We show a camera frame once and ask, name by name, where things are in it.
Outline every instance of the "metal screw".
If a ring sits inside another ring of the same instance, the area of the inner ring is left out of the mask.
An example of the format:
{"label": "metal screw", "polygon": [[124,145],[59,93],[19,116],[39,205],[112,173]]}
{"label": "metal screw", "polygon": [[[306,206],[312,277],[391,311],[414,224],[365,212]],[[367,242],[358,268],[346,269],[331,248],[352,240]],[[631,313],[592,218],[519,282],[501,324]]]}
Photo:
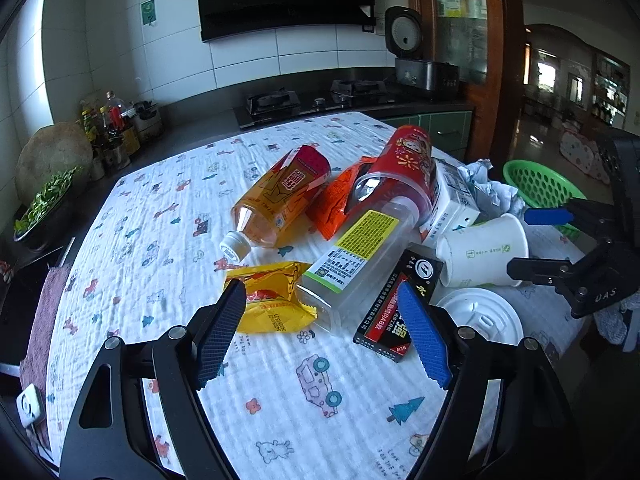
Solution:
{"label": "metal screw", "polygon": [[182,339],[187,333],[187,329],[183,326],[174,326],[169,330],[169,339]]}
{"label": "metal screw", "polygon": [[527,350],[537,350],[540,347],[538,342],[532,337],[526,337],[524,339],[524,348]]}
{"label": "metal screw", "polygon": [[116,346],[118,346],[120,344],[120,339],[117,337],[110,337],[107,339],[107,341],[104,342],[104,347],[107,350],[113,350],[114,348],[116,348]]}
{"label": "metal screw", "polygon": [[458,329],[458,335],[462,339],[473,339],[476,337],[476,331],[470,326],[461,326]]}

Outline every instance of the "green basket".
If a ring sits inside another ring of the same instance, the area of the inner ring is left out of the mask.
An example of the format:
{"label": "green basket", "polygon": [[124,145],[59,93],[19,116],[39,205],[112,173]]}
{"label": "green basket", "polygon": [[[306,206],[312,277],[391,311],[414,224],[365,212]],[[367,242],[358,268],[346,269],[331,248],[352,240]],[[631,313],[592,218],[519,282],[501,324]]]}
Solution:
{"label": "green basket", "polygon": [[[518,194],[531,207],[559,207],[570,198],[586,198],[564,176],[530,160],[510,160],[502,168],[507,184],[518,188]],[[575,241],[580,231],[565,224],[556,226],[569,240]]]}

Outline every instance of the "black cigarette box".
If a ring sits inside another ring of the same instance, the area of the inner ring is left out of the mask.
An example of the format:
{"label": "black cigarette box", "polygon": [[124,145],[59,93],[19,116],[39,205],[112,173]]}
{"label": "black cigarette box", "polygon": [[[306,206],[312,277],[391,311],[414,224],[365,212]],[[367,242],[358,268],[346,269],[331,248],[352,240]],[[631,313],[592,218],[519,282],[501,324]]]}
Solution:
{"label": "black cigarette box", "polygon": [[418,244],[407,248],[376,301],[360,323],[353,342],[375,350],[396,363],[404,357],[411,345],[411,338],[398,310],[398,286],[409,279],[417,294],[431,299],[440,277],[443,263],[424,256],[430,251]]}

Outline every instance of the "green cabinet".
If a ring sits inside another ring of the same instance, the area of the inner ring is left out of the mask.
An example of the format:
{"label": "green cabinet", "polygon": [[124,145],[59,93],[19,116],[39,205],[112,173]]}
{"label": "green cabinet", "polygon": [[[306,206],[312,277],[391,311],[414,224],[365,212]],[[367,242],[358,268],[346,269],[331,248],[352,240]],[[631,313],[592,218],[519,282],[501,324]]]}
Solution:
{"label": "green cabinet", "polygon": [[417,115],[411,115],[407,117],[392,117],[391,119],[387,119],[383,122],[385,124],[388,124],[389,126],[394,126],[395,128],[403,126],[404,124],[413,124],[414,126],[420,126],[420,117]]}
{"label": "green cabinet", "polygon": [[441,112],[406,117],[393,117],[386,124],[398,127],[403,124],[420,126],[431,136],[431,143],[443,152],[462,160],[469,142],[471,129],[471,111]]}

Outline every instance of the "gas stove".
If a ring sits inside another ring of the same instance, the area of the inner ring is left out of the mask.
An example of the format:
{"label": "gas stove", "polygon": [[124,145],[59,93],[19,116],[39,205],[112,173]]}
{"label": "gas stove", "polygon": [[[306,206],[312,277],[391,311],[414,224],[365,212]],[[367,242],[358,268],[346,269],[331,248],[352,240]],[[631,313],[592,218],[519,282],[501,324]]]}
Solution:
{"label": "gas stove", "polygon": [[383,81],[335,80],[326,92],[300,94],[279,89],[246,98],[246,106],[235,108],[241,129],[279,123],[289,118],[359,110],[414,100]]}

